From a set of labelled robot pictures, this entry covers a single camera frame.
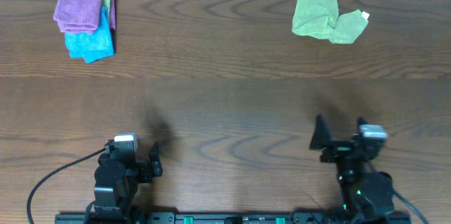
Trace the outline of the light green microfiber cloth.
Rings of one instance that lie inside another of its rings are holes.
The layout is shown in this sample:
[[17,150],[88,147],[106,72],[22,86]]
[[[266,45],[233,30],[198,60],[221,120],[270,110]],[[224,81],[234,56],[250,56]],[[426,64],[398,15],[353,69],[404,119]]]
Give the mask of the light green microfiber cloth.
[[369,13],[359,9],[339,14],[338,0],[297,0],[292,33],[352,44],[369,24]]

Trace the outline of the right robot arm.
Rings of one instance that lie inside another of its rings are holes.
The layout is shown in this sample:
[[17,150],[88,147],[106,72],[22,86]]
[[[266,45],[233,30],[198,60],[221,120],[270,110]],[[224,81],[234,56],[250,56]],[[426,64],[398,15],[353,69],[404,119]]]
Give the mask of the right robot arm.
[[334,140],[323,116],[315,118],[309,148],[321,152],[320,162],[336,165],[344,209],[351,223],[380,220],[394,211],[391,177],[365,169],[378,156],[387,138],[383,126],[369,124],[359,117],[357,132],[350,140]]

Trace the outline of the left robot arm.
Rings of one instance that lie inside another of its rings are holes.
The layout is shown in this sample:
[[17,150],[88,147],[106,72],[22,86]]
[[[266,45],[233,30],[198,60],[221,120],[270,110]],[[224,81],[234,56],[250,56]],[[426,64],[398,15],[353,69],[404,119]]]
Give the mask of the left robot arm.
[[109,140],[95,170],[95,223],[146,223],[147,215],[133,205],[140,184],[150,184],[163,174],[159,144],[154,143],[149,159],[137,161],[133,141]]

